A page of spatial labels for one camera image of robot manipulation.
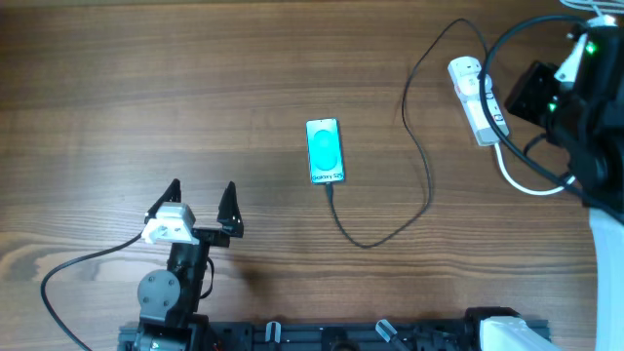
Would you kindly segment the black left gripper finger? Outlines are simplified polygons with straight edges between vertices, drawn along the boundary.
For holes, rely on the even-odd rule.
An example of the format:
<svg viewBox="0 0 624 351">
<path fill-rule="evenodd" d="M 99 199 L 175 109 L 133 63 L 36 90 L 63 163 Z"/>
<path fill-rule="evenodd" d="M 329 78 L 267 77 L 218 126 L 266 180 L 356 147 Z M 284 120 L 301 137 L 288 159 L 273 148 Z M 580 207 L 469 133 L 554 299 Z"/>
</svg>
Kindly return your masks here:
<svg viewBox="0 0 624 351">
<path fill-rule="evenodd" d="M 181 202 L 181 185 L 180 180 L 174 178 L 165 192 L 158 198 L 158 200 L 149 208 L 145 213 L 146 218 L 155 218 L 156 213 L 160 207 L 167 202 L 180 203 Z"/>
<path fill-rule="evenodd" d="M 221 230 L 231 237 L 244 236 L 244 221 L 237 200 L 236 185 L 230 181 L 225 188 L 218 205 L 217 222 Z"/>
</svg>

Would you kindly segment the smartphone with blue screen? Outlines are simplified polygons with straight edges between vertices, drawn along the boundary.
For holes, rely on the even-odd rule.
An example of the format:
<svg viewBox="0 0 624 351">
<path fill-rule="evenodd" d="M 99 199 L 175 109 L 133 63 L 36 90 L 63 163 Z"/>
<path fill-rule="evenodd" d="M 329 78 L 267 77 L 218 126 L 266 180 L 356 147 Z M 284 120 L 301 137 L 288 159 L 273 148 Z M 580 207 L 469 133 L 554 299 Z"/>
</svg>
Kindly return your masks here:
<svg viewBox="0 0 624 351">
<path fill-rule="evenodd" d="M 313 184 L 344 181 L 340 132 L 335 118 L 305 124 L 310 180 Z"/>
</svg>

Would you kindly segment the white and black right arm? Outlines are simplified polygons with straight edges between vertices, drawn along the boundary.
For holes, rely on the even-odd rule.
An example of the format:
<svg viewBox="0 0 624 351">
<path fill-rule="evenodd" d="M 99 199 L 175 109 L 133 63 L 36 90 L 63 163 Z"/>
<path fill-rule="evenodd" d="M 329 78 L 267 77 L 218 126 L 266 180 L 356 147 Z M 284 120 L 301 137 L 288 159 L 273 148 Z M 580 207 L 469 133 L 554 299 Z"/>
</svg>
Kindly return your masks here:
<svg viewBox="0 0 624 351">
<path fill-rule="evenodd" d="M 505 31 L 487 51 L 487 72 L 498 50 L 525 29 L 545 22 L 570 22 L 576 40 L 576 74 L 561 82 L 535 63 L 514 87 L 509 113 L 544 129 L 549 142 L 569 156 L 568 170 L 580 185 L 566 191 L 590 214 L 598 269 L 596 347 L 623 347 L 623 30 L 593 26 L 570 15 L 524 20 Z"/>
</svg>

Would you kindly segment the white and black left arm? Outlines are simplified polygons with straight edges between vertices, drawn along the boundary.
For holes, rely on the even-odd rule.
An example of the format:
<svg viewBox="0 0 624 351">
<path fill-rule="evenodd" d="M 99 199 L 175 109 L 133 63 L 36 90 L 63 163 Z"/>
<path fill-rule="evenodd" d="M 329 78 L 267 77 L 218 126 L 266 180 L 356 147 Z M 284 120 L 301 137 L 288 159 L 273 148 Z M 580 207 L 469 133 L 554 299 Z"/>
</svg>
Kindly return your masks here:
<svg viewBox="0 0 624 351">
<path fill-rule="evenodd" d="M 167 267 L 144 276 L 137 288 L 139 322 L 134 331 L 119 333 L 118 348 L 140 350 L 216 350 L 219 340 L 209 318 L 197 313 L 199 302 L 213 289 L 204 288 L 207 271 L 215 266 L 212 247 L 227 248 L 244 235 L 244 221 L 236 185 L 229 182 L 217 209 L 219 228 L 197 227 L 196 217 L 181 200 L 181 184 L 174 179 L 145 213 L 140 237 L 147 244 L 171 245 Z"/>
</svg>

